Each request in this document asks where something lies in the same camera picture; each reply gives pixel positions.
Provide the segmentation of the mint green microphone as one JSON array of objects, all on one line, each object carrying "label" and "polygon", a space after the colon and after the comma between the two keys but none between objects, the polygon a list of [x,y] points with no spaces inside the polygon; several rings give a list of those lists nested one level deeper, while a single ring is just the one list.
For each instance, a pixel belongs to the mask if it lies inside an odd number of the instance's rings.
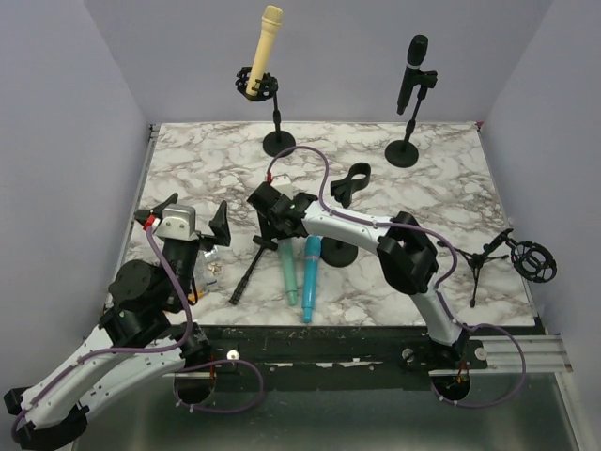
[{"label": "mint green microphone", "polygon": [[278,253],[282,264],[285,292],[290,306],[298,304],[298,284],[294,249],[291,239],[278,241]]}]

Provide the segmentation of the blue microphone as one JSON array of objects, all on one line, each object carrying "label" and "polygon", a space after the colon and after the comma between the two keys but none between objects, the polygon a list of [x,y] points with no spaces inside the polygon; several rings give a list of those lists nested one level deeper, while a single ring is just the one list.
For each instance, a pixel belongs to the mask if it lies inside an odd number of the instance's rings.
[{"label": "blue microphone", "polygon": [[302,291],[302,319],[305,324],[312,322],[316,307],[316,286],[319,260],[321,258],[321,238],[309,236],[304,247],[304,276]]}]

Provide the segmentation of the black tripod shock-mount stand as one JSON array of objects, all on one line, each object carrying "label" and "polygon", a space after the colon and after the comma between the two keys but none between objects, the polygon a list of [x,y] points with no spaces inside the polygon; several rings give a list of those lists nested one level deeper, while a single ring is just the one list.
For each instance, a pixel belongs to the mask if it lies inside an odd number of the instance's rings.
[{"label": "black tripod shock-mount stand", "polygon": [[483,251],[480,253],[469,253],[454,247],[454,250],[466,260],[472,274],[473,291],[470,297],[470,308],[476,305],[480,273],[488,262],[509,260],[523,279],[535,284],[550,282],[557,275],[557,262],[551,252],[534,241],[516,241],[510,237],[513,231],[512,228],[506,228],[492,241],[484,244]]}]

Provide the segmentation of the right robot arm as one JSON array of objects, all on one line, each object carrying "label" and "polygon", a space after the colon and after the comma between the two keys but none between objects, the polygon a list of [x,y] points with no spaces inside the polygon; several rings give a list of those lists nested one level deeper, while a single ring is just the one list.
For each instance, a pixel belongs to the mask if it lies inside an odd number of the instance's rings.
[{"label": "right robot arm", "polygon": [[464,360],[469,333],[444,301],[440,282],[433,279],[439,270],[438,251],[411,214],[385,218],[336,210],[312,194],[289,199],[266,181],[248,203],[288,237],[334,239],[377,256],[386,282],[408,295],[424,319],[434,361],[451,368]]}]

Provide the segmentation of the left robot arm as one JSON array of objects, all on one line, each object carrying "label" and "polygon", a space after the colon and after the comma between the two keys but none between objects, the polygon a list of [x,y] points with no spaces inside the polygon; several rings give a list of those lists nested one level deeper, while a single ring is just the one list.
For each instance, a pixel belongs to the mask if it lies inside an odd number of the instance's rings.
[{"label": "left robot arm", "polygon": [[228,205],[219,205],[204,234],[195,227],[195,209],[177,200],[171,194],[133,214],[159,262],[123,264],[109,286],[113,305],[84,343],[45,380],[6,392],[5,405],[15,418],[11,436],[21,449],[57,450],[79,438],[92,410],[83,396],[99,391],[109,397],[103,377],[134,355],[173,357],[189,371],[210,362],[211,345],[192,318],[188,296],[196,289],[198,257],[231,242]]}]

